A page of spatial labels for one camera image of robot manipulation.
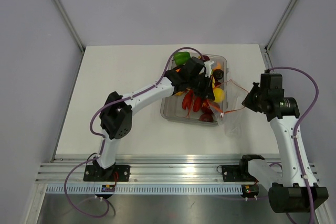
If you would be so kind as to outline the yellow lemon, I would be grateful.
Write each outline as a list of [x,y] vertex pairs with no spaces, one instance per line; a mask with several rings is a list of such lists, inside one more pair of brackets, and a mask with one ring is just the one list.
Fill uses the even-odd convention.
[[214,102],[215,103],[222,103],[225,99],[225,92],[221,88],[214,88],[213,89],[214,93]]

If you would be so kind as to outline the clear zip bag orange zipper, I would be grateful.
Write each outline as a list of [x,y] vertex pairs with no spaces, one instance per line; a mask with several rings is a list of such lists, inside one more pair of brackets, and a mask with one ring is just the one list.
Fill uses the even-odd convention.
[[222,103],[209,101],[209,106],[214,114],[214,120],[219,126],[224,127],[224,133],[231,138],[239,138],[242,135],[242,120],[244,106],[242,102],[248,91],[229,79],[214,88],[221,88],[225,92]]

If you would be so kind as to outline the dark red round fruit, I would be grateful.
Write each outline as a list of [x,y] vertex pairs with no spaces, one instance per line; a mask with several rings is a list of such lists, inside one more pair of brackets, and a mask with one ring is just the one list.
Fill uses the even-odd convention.
[[209,114],[209,113],[203,113],[199,117],[199,121],[212,123],[214,121],[214,119],[213,119],[213,116],[211,114]]

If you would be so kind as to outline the red apple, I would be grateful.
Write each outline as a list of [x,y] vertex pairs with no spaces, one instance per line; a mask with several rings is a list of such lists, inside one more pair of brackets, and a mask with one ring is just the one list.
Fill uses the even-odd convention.
[[207,102],[206,99],[204,99],[202,101],[202,106],[201,106],[201,110],[204,112],[204,113],[213,113],[210,106],[209,106],[209,103]]

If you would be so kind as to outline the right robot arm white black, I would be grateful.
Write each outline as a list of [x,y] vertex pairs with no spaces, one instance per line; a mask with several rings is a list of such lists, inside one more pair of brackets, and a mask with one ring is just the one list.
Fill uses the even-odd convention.
[[275,135],[282,173],[278,174],[261,155],[243,155],[237,165],[221,166],[225,182],[260,183],[268,191],[275,213],[313,213],[328,198],[313,174],[301,139],[297,102],[286,97],[282,75],[266,71],[242,102],[243,106],[266,116]]

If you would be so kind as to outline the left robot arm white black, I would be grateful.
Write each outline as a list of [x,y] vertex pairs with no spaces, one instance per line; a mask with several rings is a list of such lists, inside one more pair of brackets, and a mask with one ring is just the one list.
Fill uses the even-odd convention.
[[157,100],[171,97],[190,89],[201,98],[214,99],[213,61],[198,61],[192,58],[180,67],[168,70],[154,84],[129,94],[109,94],[105,105],[97,112],[102,137],[98,154],[85,168],[86,182],[117,182],[125,165],[116,164],[116,155],[121,139],[130,133],[133,116]]

